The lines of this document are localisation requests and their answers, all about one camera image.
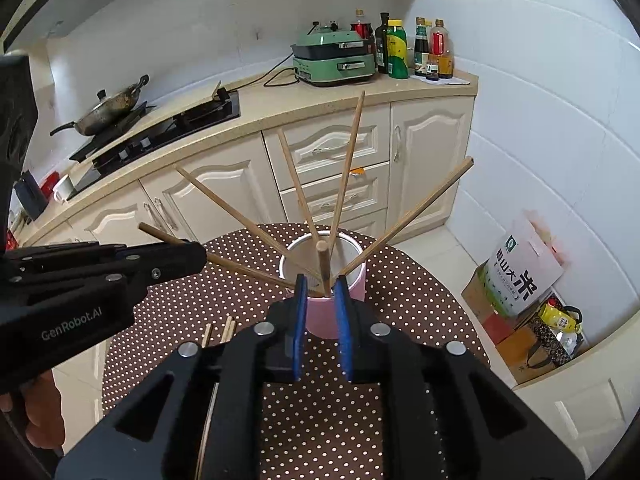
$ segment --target white mug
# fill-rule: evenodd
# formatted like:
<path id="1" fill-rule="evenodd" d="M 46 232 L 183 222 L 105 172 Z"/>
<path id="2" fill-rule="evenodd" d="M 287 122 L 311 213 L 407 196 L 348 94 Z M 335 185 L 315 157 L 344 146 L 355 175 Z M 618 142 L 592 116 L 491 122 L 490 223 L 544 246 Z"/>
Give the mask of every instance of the white mug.
<path id="1" fill-rule="evenodd" d="M 62 177 L 53 187 L 53 198 L 56 202 L 63 203 L 76 190 L 68 175 Z"/>

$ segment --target round table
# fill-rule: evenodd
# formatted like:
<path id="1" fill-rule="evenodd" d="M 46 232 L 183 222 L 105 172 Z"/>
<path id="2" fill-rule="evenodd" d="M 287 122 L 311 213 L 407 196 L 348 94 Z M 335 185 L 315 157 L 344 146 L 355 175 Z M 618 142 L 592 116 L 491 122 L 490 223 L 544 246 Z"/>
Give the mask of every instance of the round table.
<path id="1" fill-rule="evenodd" d="M 261 226 L 285 245 L 308 232 L 304 224 Z M 366 248 L 374 239 L 345 231 Z M 247 230 L 205 244 L 208 251 L 249 267 L 277 274 L 280 255 Z M 466 313 L 426 269 L 393 247 L 367 260 L 366 301 L 378 318 L 417 342 L 443 346 L 465 343 L 489 363 Z M 159 362 L 185 340 L 200 341 L 213 325 L 211 343 L 220 340 L 226 316 L 236 332 L 265 316 L 268 306 L 286 297 L 275 285 L 207 265 L 202 273 L 149 288 L 135 307 L 135 324 L 111 342 L 102 381 L 108 412 Z M 380 388 L 352 385 L 338 367 L 337 342 L 307 334 L 303 379 L 264 387 L 261 425 L 261 478 L 264 480 L 382 480 Z M 446 470 L 443 465 L 443 478 Z"/>

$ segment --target green logo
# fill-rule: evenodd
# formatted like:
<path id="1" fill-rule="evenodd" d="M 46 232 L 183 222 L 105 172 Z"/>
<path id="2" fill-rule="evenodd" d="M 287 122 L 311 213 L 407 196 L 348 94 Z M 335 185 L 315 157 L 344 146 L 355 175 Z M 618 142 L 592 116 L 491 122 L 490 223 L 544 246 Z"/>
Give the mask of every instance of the green logo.
<path id="1" fill-rule="evenodd" d="M 507 252 L 510 253 L 511 251 L 514 250 L 517 244 L 518 243 L 515 240 L 515 238 L 513 236 L 510 236 L 509 239 L 504 244 L 504 247 L 507 249 Z"/>

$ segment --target tiled wall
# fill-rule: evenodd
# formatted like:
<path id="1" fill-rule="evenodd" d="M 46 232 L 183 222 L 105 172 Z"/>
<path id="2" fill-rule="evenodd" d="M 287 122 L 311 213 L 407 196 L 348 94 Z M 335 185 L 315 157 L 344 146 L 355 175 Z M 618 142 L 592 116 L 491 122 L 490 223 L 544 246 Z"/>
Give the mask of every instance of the tiled wall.
<path id="1" fill-rule="evenodd" d="M 154 100 L 206 78 L 253 75 L 290 54 L 314 20 L 348 27 L 361 8 L 377 23 L 392 2 L 115 0 L 67 37 L 47 43 L 56 117 L 41 121 L 34 135 L 36 173 L 44 176 L 86 141 L 73 130 L 47 136 L 57 124 L 82 116 L 101 88 L 115 92 L 148 73 L 142 98 Z"/>
<path id="2" fill-rule="evenodd" d="M 413 0 L 480 78 L 448 227 L 476 262 L 535 210 L 569 263 L 556 288 L 596 342 L 639 306 L 640 40 L 613 0 Z"/>

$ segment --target blue gripper pad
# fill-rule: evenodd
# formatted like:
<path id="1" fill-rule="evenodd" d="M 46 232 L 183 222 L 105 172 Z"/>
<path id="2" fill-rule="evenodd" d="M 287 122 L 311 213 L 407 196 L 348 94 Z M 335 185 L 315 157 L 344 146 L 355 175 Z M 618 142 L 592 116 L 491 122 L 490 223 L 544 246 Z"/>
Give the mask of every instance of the blue gripper pad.
<path id="1" fill-rule="evenodd" d="M 338 352 L 342 373 L 348 381 L 353 378 L 353 345 L 347 305 L 351 303 L 346 280 L 338 279 L 334 286 L 335 320 L 338 323 Z"/>
<path id="2" fill-rule="evenodd" d="M 302 378 L 302 347 L 306 326 L 306 277 L 299 274 L 296 279 L 296 330 L 293 335 L 293 373 L 297 381 Z"/>

